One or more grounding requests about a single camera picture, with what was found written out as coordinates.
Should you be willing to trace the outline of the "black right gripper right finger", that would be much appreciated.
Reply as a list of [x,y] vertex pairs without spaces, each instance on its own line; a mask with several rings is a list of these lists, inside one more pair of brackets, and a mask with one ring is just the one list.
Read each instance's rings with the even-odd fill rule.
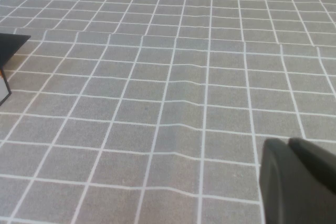
[[335,155],[302,138],[290,138],[288,145],[312,176],[335,195]]

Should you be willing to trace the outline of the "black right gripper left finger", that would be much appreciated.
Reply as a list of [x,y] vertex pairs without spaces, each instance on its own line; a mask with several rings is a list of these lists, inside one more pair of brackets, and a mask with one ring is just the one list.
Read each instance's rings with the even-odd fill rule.
[[287,143],[265,140],[259,184],[266,223],[335,223],[335,195]]

